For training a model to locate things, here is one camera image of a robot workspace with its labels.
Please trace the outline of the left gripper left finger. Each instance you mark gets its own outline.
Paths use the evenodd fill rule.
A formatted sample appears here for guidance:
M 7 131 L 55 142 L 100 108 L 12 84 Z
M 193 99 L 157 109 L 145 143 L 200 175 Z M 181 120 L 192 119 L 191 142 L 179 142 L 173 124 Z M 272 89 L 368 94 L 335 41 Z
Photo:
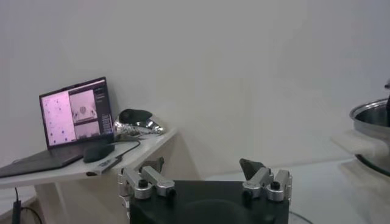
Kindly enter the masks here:
M 159 157 L 144 162 L 138 170 L 131 167 L 122 168 L 118 174 L 119 196 L 147 200 L 155 192 L 160 197 L 175 197 L 175 182 L 161 174 L 164 163 L 164 158 Z

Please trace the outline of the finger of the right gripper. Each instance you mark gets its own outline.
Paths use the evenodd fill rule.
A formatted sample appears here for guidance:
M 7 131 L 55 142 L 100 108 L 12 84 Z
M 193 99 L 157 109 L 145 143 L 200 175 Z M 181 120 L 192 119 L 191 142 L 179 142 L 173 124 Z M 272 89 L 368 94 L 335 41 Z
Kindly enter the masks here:
M 390 90 L 390 80 L 389 79 L 385 84 L 385 89 L 388 91 Z M 387 103 L 386 103 L 386 115 L 387 115 L 387 123 L 388 123 L 387 126 L 389 127 L 390 126 L 390 95 L 388 96 Z

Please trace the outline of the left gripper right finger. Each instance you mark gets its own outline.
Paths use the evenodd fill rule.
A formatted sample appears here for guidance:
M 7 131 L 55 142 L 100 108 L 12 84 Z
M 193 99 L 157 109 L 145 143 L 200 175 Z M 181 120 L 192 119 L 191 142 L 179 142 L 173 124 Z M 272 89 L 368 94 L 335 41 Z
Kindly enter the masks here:
M 242 183 L 245 202 L 250 203 L 260 197 L 273 202 L 291 202 L 293 178 L 288 170 L 280 169 L 274 175 L 261 162 L 241 158 L 239 164 L 246 178 Z

